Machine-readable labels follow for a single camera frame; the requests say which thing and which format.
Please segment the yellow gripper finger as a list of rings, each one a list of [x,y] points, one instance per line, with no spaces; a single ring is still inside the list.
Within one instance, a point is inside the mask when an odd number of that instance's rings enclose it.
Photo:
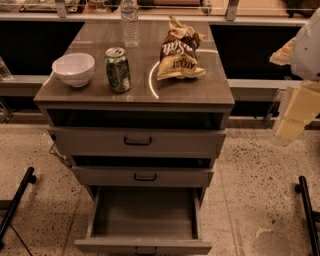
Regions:
[[[273,64],[283,66],[291,64],[291,53],[293,44],[295,42],[295,37],[290,39],[287,43],[285,43],[280,49],[274,52],[269,61]]]
[[[296,88],[289,88],[289,94],[281,104],[284,109],[275,137],[283,142],[292,142],[320,114],[320,82],[304,81]]]

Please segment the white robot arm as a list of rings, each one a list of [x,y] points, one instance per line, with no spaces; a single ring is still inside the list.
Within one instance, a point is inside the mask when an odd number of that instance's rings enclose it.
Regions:
[[[280,117],[273,126],[273,142],[287,146],[320,114],[320,8],[269,61],[289,65],[291,72],[303,79],[282,94]]]

